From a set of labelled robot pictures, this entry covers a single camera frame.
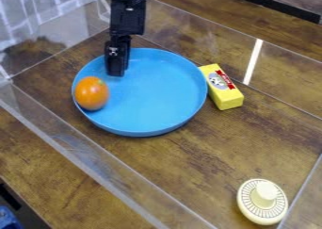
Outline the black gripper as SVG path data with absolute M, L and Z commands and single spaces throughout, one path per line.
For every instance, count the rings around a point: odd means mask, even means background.
M 146 0 L 111 0 L 109 37 L 104 46 L 107 74 L 124 76 L 128 68 L 131 35 L 142 35 L 146 21 Z

